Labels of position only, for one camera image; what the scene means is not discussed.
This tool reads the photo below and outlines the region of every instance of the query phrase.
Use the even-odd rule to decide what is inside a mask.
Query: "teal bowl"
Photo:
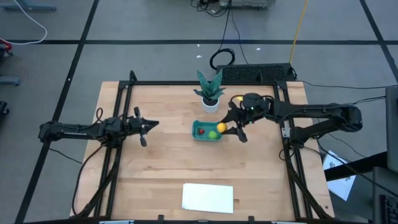
[[[199,141],[219,141],[223,138],[223,135],[220,134],[217,130],[217,122],[202,122],[202,121],[194,121],[192,124],[192,137],[195,140]],[[205,130],[204,134],[199,134],[198,129]],[[208,135],[210,131],[215,131],[217,133],[217,139],[209,139]]]

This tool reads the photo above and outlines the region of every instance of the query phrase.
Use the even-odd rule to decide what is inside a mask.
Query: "white paper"
[[[184,184],[182,188],[182,208],[204,212],[234,212],[232,186],[210,184]]]
[[[347,163],[344,159],[339,158],[334,152],[332,152],[332,151],[328,151],[328,152],[330,154],[336,156],[339,160],[343,161],[344,163]],[[329,156],[328,154],[326,155],[325,159],[323,160],[323,170],[327,170],[332,167],[336,167],[336,166],[340,166],[340,165],[342,165],[342,163],[340,161],[333,158],[332,156]],[[343,199],[344,201],[347,201],[349,192],[351,191],[351,188],[353,187],[354,180],[355,180],[355,175],[352,175],[351,177],[347,177],[344,179],[332,180],[332,181],[328,182],[328,188],[335,195],[339,196],[339,198]]]

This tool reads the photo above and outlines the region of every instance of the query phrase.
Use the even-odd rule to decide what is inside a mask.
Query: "green ball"
[[[209,132],[209,139],[217,139],[217,133],[215,131]]]

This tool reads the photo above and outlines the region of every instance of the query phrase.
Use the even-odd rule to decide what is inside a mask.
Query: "white cable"
[[[32,21],[35,22],[37,25],[39,25],[41,28],[43,28],[43,30],[45,31],[45,34],[44,34],[44,36],[43,36],[43,38],[42,38],[41,40],[33,41],[33,42],[27,42],[27,43],[13,43],[13,42],[9,42],[9,41],[4,40],[4,39],[1,38],[1,37],[0,37],[0,40],[4,41],[5,43],[14,44],[14,45],[38,44],[38,43],[42,42],[42,41],[46,38],[46,36],[47,36],[47,29],[46,29],[44,26],[42,26],[41,24],[39,24],[36,20],[32,19],[32,18],[25,12],[25,10],[21,7],[21,5],[20,5],[16,0],[14,0],[14,2],[18,5],[18,7],[22,10],[22,12],[23,12],[30,20],[32,20]]]

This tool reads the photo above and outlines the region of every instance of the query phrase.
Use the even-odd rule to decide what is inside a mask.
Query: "yellow ball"
[[[223,133],[227,129],[225,123],[219,123],[217,124],[217,130],[219,133]]]

